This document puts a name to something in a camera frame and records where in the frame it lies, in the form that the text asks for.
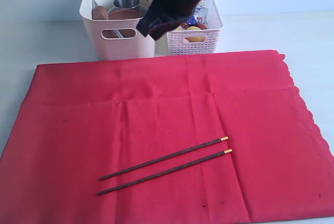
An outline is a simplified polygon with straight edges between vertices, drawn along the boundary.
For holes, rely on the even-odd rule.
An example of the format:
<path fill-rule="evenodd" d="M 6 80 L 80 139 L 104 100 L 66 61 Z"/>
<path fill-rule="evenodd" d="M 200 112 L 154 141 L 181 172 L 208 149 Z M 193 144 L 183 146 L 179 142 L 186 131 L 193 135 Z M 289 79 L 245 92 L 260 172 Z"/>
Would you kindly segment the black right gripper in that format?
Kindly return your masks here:
<path fill-rule="evenodd" d="M 201 0 L 153 0 L 136 29 L 144 36 L 159 40 L 193 14 Z"/>

